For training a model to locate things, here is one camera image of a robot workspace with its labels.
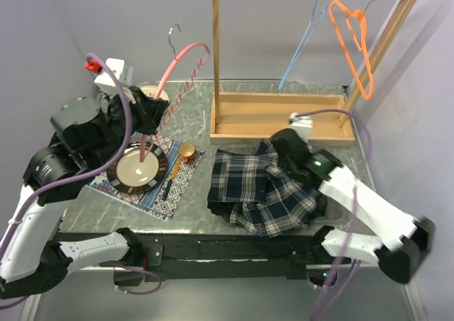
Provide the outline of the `navy beige plaid skirt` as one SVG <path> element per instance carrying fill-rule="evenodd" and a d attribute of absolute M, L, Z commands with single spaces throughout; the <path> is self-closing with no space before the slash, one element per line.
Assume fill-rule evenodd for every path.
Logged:
<path fill-rule="evenodd" d="M 326 213 L 327 198 L 294 180 L 278 165 L 272 141 L 252 154 L 217 150 L 207 208 L 231 225 L 259 237 L 277 237 L 306 228 Z"/>

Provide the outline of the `pink hanger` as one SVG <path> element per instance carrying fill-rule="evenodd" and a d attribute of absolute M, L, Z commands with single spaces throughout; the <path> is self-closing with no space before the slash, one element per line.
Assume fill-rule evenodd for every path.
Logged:
<path fill-rule="evenodd" d="M 186 46 L 185 48 L 183 48 L 177 54 L 176 50 L 175 50 L 175 47 L 172 44 L 172 40 L 171 40 L 172 32 L 173 32 L 173 30 L 175 28 L 178 31 L 182 31 L 182 29 L 180 27 L 180 24 L 178 24 L 178 23 L 175 23 L 169 29 L 169 32 L 168 32 L 168 35 L 167 35 L 167 41 L 169 43 L 169 46 L 172 48 L 174 58 L 171 61 L 170 65 L 168 66 L 168 68 L 166 69 L 165 73 L 163 74 L 163 76 L 162 76 L 162 78 L 160 80 L 160 83 L 159 83 L 158 88 L 157 88 L 157 92 L 153 96 L 154 99 L 159 99 L 161 97 L 161 93 L 162 93 L 162 91 L 163 91 L 163 89 L 164 89 L 164 87 L 165 87 L 165 85 L 167 83 L 167 80 L 169 79 L 170 75 L 173 73 L 173 71 L 177 67 L 178 63 L 183 59 L 183 57 L 189 51 L 193 50 L 196 47 L 203 47 L 205 52 L 206 52 L 206 54 L 205 54 L 203 59 L 202 58 L 198 59 L 197 64 L 196 64 L 196 69 L 193 69 L 192 72 L 191 72 L 190 81 L 186 81 L 184 83 L 183 93 L 182 94 L 178 94 L 176 96 L 175 100 L 173 101 L 173 104 L 170 104 L 168 106 L 167 110 L 165 111 L 165 113 L 163 114 L 163 116 L 162 116 L 162 118 L 160 120 L 160 123 L 159 123 L 159 125 L 157 127 L 157 136 L 159 136 L 162 133 L 162 129 L 169 123 L 170 118 L 173 116 L 173 114 L 178 109 L 179 102 L 182 101 L 187 96 L 187 89 L 192 86 L 192 84 L 194 83 L 194 78 L 198 75 L 201 66 L 204 65 L 205 61 L 208 59 L 209 55 L 211 54 L 209 46 L 206 43 L 204 43 L 204 42 L 191 43 L 188 46 Z"/>

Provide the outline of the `light blue wire hanger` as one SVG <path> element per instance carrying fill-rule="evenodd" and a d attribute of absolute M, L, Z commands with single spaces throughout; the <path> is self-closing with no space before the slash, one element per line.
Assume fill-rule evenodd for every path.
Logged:
<path fill-rule="evenodd" d="M 279 85 L 277 87 L 277 90 L 278 91 L 281 91 L 283 89 L 283 86 L 284 86 L 284 83 L 286 82 L 289 74 L 291 73 L 294 65 L 297 63 L 297 60 L 299 59 L 299 57 L 301 56 L 301 54 L 303 53 L 303 51 L 305 50 L 306 46 L 308 45 L 310 39 L 312 38 L 312 36 L 314 35 L 314 33 L 316 32 L 317 28 L 319 27 L 320 23 L 322 22 L 322 20 L 324 19 L 325 15 L 326 15 L 326 12 L 328 10 L 328 7 L 327 6 L 324 6 L 319 12 L 316 12 L 316 7 L 317 7 L 317 4 L 318 4 L 318 1 L 319 0 L 315 0 L 314 1 L 314 5 L 312 7 L 312 10 L 311 10 L 311 18 L 309 20 L 309 23 L 306 27 L 306 30 L 304 31 L 304 34 L 302 35 L 301 37 L 301 40 L 288 64 L 288 67 L 284 73 L 284 75 L 282 76 L 280 82 L 279 82 Z"/>

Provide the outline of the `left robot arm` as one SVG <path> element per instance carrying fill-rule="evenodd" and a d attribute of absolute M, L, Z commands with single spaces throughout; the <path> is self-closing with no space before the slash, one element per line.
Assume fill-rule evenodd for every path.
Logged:
<path fill-rule="evenodd" d="M 169 103 L 130 87 L 131 98 L 113 96 L 106 108 L 90 97 L 67 102 L 50 122 L 54 134 L 23 175 L 14 217 L 1 240 L 1 298 L 22 300 L 45 293 L 71 273 L 117 261 L 144 265 L 145 248 L 123 227 L 98 238 L 54 238 L 61 218 L 82 188 L 119 159 L 131 135 L 154 135 Z"/>

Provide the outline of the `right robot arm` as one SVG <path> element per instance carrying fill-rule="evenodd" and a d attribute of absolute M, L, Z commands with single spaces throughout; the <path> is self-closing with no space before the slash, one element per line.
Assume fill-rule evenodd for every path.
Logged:
<path fill-rule="evenodd" d="M 387 277 L 407 284 L 431 253 L 436 226 L 396 208 L 359 180 L 327 150 L 312 152 L 291 128 L 270 141 L 278 164 L 292 179 L 339 203 L 372 230 L 372 235 L 322 227 L 313 237 L 311 256 L 319 263 L 333 257 L 377 264 Z"/>

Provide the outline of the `beige round plate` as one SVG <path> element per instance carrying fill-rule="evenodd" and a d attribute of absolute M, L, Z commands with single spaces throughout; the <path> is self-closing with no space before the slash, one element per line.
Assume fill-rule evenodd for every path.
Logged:
<path fill-rule="evenodd" d="M 155 98 L 155 94 L 157 93 L 158 87 L 154 85 L 142 85 L 139 86 L 139 89 L 148 97 L 148 98 Z M 171 103 L 171 100 L 167 94 L 167 92 L 163 89 L 160 92 L 160 99 L 165 100 Z"/>

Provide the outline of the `black rimmed plate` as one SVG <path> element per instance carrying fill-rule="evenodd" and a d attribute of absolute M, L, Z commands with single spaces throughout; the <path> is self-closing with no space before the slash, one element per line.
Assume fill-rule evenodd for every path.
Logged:
<path fill-rule="evenodd" d="M 164 150 L 153 145 L 143 162 L 140 161 L 140 143 L 132 142 L 123 156 L 106 170 L 109 183 L 119 192 L 139 194 L 155 188 L 164 180 L 167 158 Z"/>

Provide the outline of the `wooden clothes rack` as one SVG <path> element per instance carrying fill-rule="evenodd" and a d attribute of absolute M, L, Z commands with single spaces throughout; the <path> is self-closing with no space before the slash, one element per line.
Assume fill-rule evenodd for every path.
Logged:
<path fill-rule="evenodd" d="M 417 0 L 399 0 L 372 52 L 366 48 L 366 15 L 364 11 L 347 9 L 338 0 L 333 3 L 347 19 L 360 26 L 357 38 L 365 66 L 354 70 L 355 85 L 344 98 L 335 94 L 241 93 L 220 90 L 219 0 L 212 0 L 214 41 L 214 97 L 211 109 L 210 138 L 213 144 L 242 143 L 269 137 L 289 125 L 291 113 L 318 111 L 309 139 L 330 146 L 344 147 L 354 143 L 353 124 L 339 109 L 352 112 L 359 98 L 371 97 L 375 88 L 374 73 L 392 44 L 399 29 Z"/>

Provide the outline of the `clear plastic bin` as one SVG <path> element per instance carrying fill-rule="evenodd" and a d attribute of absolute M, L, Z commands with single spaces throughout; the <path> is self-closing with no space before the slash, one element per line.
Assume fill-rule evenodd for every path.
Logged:
<path fill-rule="evenodd" d="M 232 152 L 237 154 L 252 154 L 255 142 L 247 144 L 226 144 L 219 145 L 218 151 Z M 317 208 L 312 213 L 312 224 L 338 223 L 344 217 L 342 208 L 331 198 L 319 195 Z"/>

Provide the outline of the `dark green pen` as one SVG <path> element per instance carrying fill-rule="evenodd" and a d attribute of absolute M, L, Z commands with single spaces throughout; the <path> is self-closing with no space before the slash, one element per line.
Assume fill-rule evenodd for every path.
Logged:
<path fill-rule="evenodd" d="M 164 190 L 163 195 L 162 195 L 162 200 L 164 200 L 164 201 L 167 200 L 167 197 L 168 197 L 168 195 L 169 195 L 171 186 L 172 186 L 172 179 L 170 179 L 170 180 L 167 182 L 167 185 L 166 185 L 165 190 Z"/>

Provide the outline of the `blue patterned placemat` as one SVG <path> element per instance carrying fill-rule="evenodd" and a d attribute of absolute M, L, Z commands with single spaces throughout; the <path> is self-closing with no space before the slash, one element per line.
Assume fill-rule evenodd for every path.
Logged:
<path fill-rule="evenodd" d="M 179 202 L 204 155 L 204 151 L 197 148 L 195 155 L 192 156 L 189 162 L 180 164 L 177 175 L 172 180 L 167 199 L 164 201 L 162 197 L 179 158 L 178 148 L 182 143 L 159 136 L 148 137 L 146 145 L 150 144 L 153 144 L 151 155 L 156 155 L 161 162 L 166 161 L 165 168 L 158 171 L 155 185 L 150 189 L 143 192 L 132 191 L 129 193 L 128 187 L 119 181 L 111 184 L 115 176 L 105 172 L 98 175 L 87 186 L 165 222 L 175 214 Z"/>

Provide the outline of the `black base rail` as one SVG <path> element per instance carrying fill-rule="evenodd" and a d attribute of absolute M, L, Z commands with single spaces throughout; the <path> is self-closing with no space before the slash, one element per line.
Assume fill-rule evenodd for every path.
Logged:
<path fill-rule="evenodd" d="M 146 269 L 163 280 L 285 277 L 305 280 L 308 269 L 334 258 L 310 236 L 273 239 L 245 235 L 142 234 Z"/>

